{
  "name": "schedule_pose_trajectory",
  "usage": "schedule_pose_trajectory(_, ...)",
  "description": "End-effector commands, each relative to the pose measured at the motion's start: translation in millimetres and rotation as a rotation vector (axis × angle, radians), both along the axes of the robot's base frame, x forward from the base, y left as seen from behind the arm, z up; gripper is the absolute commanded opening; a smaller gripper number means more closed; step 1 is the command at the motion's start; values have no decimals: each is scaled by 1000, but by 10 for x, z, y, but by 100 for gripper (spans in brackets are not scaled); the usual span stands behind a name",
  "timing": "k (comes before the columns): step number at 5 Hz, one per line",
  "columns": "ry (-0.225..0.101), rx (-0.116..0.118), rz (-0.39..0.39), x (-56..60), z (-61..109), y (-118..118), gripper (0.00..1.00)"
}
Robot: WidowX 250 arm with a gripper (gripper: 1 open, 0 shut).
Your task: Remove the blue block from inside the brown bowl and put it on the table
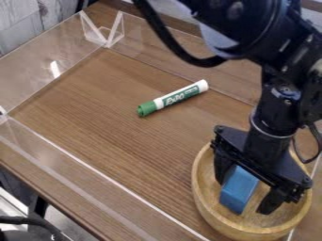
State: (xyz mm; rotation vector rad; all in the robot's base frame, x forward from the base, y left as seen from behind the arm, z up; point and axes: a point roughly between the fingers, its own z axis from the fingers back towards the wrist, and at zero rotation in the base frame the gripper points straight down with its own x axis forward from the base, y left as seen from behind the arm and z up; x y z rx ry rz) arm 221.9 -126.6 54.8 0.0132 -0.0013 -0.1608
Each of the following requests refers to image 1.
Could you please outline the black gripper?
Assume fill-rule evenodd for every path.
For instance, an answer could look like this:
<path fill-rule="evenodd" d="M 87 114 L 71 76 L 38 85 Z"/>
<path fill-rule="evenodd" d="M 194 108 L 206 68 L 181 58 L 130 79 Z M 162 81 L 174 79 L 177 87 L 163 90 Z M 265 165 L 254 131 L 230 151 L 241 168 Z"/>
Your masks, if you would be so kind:
<path fill-rule="evenodd" d="M 270 187 L 257 208 L 260 214 L 270 215 L 284 202 L 300 202 L 313 180 L 290 155 L 292 136 L 265 134 L 256 126 L 242 131 L 222 125 L 214 127 L 214 135 L 210 146 L 218 183 L 225 183 L 229 170 L 240 166 Z"/>

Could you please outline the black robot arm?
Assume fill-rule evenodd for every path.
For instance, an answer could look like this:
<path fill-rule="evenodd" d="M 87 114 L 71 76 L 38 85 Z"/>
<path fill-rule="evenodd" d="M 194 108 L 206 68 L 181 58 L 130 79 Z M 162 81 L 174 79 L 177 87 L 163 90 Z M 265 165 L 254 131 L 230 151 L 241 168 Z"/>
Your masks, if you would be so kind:
<path fill-rule="evenodd" d="M 269 215 L 286 202 L 298 202 L 313 180 L 300 167 L 294 140 L 309 128 L 322 152 L 322 32 L 305 20 L 301 0 L 177 0 L 198 20 L 205 42 L 216 56 L 197 58 L 182 48 L 147 0 L 133 0 L 170 51 L 205 68 L 233 59 L 262 67 L 262 95 L 252 111 L 248 131 L 218 125 L 212 140 L 217 181 L 228 181 L 238 166 L 270 191 L 257 212 Z"/>

